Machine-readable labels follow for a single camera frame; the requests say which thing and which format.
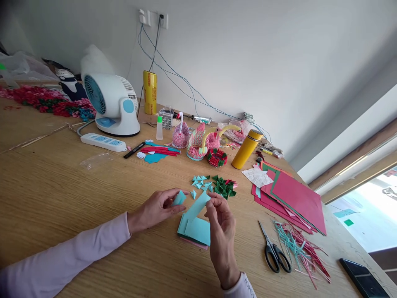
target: power strip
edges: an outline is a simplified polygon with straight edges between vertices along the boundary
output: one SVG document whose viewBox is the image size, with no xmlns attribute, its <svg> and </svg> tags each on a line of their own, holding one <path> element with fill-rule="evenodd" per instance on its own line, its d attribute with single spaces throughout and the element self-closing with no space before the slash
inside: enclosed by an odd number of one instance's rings
<svg viewBox="0 0 397 298">
<path fill-rule="evenodd" d="M 115 152 L 127 151 L 127 145 L 125 144 L 125 142 L 98 135 L 93 132 L 82 135 L 80 137 L 80 140 L 85 144 L 102 147 Z"/>
</svg>

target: black marker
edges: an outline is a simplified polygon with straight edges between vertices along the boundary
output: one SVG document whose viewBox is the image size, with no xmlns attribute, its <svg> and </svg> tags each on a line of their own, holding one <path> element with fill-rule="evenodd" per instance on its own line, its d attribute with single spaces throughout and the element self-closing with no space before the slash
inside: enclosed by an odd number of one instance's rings
<svg viewBox="0 0 397 298">
<path fill-rule="evenodd" d="M 133 155 L 135 152 L 137 152 L 139 149 L 141 149 L 143 146 L 145 146 L 146 143 L 142 142 L 138 146 L 136 146 L 134 149 L 132 149 L 130 152 L 128 152 L 126 155 L 124 155 L 124 158 L 129 158 L 131 155 Z"/>
</svg>

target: electric fan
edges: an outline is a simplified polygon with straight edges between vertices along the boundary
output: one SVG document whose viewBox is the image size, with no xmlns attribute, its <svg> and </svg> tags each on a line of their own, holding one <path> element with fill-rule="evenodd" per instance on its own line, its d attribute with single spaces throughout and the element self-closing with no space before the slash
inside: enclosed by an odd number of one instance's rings
<svg viewBox="0 0 397 298">
<path fill-rule="evenodd" d="M 114 74 L 86 73 L 84 88 L 97 112 L 95 122 L 99 130 L 115 137 L 132 137 L 139 133 L 138 101 L 126 79 Z"/>
</svg>

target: pink sleeve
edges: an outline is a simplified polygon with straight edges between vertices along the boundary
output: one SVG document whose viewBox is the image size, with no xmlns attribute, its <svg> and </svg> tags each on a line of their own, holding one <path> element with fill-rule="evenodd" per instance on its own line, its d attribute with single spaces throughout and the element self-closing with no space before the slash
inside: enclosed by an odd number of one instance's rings
<svg viewBox="0 0 397 298">
<path fill-rule="evenodd" d="M 240 279 L 235 286 L 223 292 L 224 298 L 256 298 L 254 289 L 247 275 L 241 272 Z"/>
<path fill-rule="evenodd" d="M 127 213 L 0 271 L 0 297 L 54 297 L 131 237 Z"/>
</svg>

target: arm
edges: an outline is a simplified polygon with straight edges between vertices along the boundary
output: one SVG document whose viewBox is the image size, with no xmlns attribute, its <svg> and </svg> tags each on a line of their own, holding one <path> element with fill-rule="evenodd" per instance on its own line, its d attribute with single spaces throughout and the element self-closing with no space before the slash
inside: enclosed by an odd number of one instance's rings
<svg viewBox="0 0 397 298">
<path fill-rule="evenodd" d="M 234 256 L 236 220 L 227 201 L 216 193 L 207 202 L 206 217 L 210 220 L 210 255 L 225 298 L 256 298 L 247 275 L 240 272 Z"/>
<path fill-rule="evenodd" d="M 125 212 L 92 230 L 0 271 L 0 297 L 54 297 L 80 271 L 126 242 L 131 234 L 181 212 L 179 189 L 155 192 L 134 214 Z"/>
</svg>

